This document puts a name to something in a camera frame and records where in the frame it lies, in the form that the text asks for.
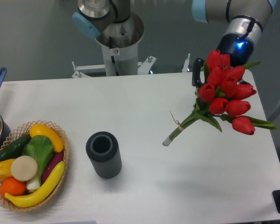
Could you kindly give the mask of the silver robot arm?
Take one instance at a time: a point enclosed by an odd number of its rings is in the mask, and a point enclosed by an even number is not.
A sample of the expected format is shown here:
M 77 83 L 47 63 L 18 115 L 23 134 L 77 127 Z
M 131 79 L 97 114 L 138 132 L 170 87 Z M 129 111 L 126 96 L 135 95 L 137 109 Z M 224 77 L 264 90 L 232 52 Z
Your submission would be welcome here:
M 235 67 L 248 61 L 275 5 L 274 0 L 195 0 L 192 15 L 200 22 L 228 24 L 217 48 L 230 55 Z M 131 11 L 130 1 L 80 0 L 72 20 L 81 33 L 100 44 L 107 76 L 149 73 L 154 60 L 138 63 L 144 24 Z

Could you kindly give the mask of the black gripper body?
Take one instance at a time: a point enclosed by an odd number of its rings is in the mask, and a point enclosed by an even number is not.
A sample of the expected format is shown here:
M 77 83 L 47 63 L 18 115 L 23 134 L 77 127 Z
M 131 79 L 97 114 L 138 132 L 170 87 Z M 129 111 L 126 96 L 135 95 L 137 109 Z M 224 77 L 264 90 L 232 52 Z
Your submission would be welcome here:
M 222 37 L 217 49 L 221 54 L 230 55 L 231 66 L 244 65 L 250 58 L 254 45 L 248 39 L 242 39 L 237 34 L 226 34 Z

